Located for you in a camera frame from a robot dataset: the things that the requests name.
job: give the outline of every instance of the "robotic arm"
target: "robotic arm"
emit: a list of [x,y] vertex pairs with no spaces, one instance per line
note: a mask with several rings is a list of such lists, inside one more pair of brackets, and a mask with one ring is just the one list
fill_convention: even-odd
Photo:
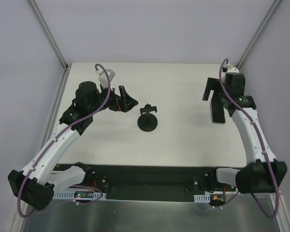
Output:
[[229,116],[236,124],[246,152],[247,166],[243,169],[234,168],[216,168],[209,175],[210,182],[225,183],[236,186],[240,193],[271,193],[274,192],[274,185],[267,165],[262,147],[266,149],[277,185],[279,186],[287,172],[286,163],[277,161],[276,156],[269,148],[268,143],[261,130],[256,105],[251,96],[244,95],[245,77],[235,67],[227,65],[223,68],[225,73],[222,81],[229,96],[240,107],[245,109],[250,118],[238,109],[226,96],[222,89],[219,79],[208,78],[203,100],[207,101],[210,91],[213,90],[211,99],[212,122],[225,123],[224,108],[228,111]]
[[[112,70],[106,71],[111,81],[115,73]],[[14,196],[18,196],[25,177],[29,175],[22,189],[21,200],[37,210],[43,210],[51,202],[54,194],[72,185],[82,183],[92,186],[94,181],[92,169],[80,162],[59,174],[51,175],[51,172],[66,150],[93,122],[93,117],[89,115],[97,111],[106,99],[108,92],[106,75],[101,70],[97,70],[96,73],[99,75],[101,92],[98,91],[95,83],[91,81],[82,82],[76,90],[75,99],[72,100],[70,107],[63,113],[57,129],[41,151],[22,171],[12,170],[8,176]],[[115,94],[115,89],[110,90],[109,98],[102,110],[108,108],[112,111],[125,113],[138,104],[138,101],[126,93],[123,86],[119,86],[119,92],[120,96]],[[84,117],[87,117],[87,119],[76,123],[76,121]],[[72,127],[67,130],[66,128],[69,125],[72,125]],[[46,153],[44,153],[38,164],[34,166],[34,163],[45,151]]]

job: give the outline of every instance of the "black object on table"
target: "black object on table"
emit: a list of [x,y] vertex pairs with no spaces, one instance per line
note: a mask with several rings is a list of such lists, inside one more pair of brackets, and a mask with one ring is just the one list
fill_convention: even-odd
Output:
[[150,132],[157,127],[158,120],[156,116],[149,113],[153,111],[157,112],[157,107],[150,104],[146,104],[144,108],[140,109],[141,116],[137,120],[137,125],[142,131]]

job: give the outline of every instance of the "black clamp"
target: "black clamp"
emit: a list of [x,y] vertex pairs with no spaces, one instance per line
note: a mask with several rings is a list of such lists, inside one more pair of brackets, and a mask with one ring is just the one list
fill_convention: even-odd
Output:
[[137,120],[137,125],[142,131],[150,132],[157,127],[158,120],[156,116],[149,113],[152,111],[157,112],[157,107],[151,106],[150,104],[146,104],[144,108],[140,109],[141,116]]

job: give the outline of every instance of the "white table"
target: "white table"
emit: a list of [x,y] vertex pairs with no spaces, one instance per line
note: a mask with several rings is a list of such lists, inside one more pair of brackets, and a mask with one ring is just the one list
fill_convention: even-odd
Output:
[[[99,84],[95,63],[73,63],[57,120],[83,81]],[[246,165],[239,132],[225,112],[224,125],[213,124],[208,101],[202,101],[214,64],[103,63],[116,75],[112,87],[124,85],[139,105],[128,113],[104,110],[66,152],[60,163],[109,165],[232,166]],[[157,106],[158,127],[137,126],[140,108]]]

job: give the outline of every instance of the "black round stand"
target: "black round stand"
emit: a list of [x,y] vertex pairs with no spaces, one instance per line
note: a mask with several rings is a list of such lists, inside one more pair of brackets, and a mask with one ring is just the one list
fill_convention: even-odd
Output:
[[156,116],[152,114],[149,114],[149,116],[144,114],[144,115],[141,115],[139,119],[137,120],[137,125],[142,131],[150,132],[150,131],[153,131],[157,127],[158,120]]

